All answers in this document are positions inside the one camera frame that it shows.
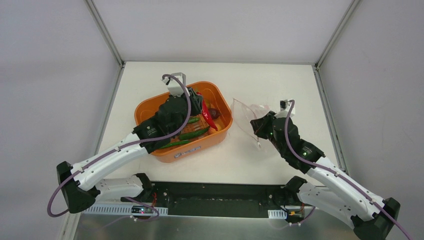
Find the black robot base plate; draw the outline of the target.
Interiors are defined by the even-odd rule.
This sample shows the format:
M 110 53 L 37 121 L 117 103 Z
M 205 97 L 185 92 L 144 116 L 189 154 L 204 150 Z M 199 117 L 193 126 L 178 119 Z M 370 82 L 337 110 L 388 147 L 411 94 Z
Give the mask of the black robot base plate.
M 284 185 L 154 181 L 148 193 L 135 200 L 155 200 L 173 216 L 268 218 L 269 211 L 301 205 Z

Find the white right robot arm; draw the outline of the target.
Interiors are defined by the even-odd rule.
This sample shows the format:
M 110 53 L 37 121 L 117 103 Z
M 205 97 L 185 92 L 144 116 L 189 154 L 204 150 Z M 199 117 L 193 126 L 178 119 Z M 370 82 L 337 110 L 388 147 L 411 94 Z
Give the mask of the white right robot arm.
M 346 175 L 322 150 L 299 135 L 291 118 L 276 117 L 273 111 L 250 121 L 254 135 L 269 140 L 280 156 L 294 169 L 326 186 L 321 190 L 294 176 L 285 186 L 284 200 L 319 208 L 353 229 L 361 240 L 384 240 L 400 211 L 392 197 L 382 198 Z

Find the red chili pepper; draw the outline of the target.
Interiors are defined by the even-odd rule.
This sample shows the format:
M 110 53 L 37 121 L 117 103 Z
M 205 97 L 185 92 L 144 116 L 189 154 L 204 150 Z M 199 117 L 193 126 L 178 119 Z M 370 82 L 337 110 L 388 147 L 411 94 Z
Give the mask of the red chili pepper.
M 202 101 L 202 112 L 201 112 L 204 120 L 206 121 L 206 123 L 215 131 L 218 131 L 218 127 L 216 126 L 216 124 L 214 123 L 212 116 L 209 112 L 208 106 L 206 105 L 205 100 Z

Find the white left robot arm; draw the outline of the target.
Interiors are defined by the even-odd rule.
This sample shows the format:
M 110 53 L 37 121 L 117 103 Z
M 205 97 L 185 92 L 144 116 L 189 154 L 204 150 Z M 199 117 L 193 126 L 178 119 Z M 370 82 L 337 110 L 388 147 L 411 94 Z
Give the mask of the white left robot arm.
M 181 95 L 172 93 L 152 117 L 138 124 L 119 143 L 81 162 L 58 164 L 59 186 L 54 193 L 63 194 L 67 212 L 71 214 L 105 200 L 149 201 L 153 189 L 144 173 L 127 178 L 107 179 L 106 176 L 170 144 L 182 133 L 190 117 L 199 115 L 202 109 L 203 96 L 191 87 L 186 87 Z

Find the clear zip top bag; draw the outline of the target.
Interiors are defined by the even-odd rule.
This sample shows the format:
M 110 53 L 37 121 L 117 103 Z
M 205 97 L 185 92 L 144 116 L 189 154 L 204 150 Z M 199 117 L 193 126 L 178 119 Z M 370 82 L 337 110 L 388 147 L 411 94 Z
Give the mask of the clear zip top bag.
M 264 117 L 270 110 L 270 107 L 266 104 L 246 104 L 236 98 L 232 99 L 231 111 L 233 123 L 244 134 L 244 137 L 248 139 L 250 144 L 263 153 L 271 150 L 270 142 L 254 134 L 250 121 Z

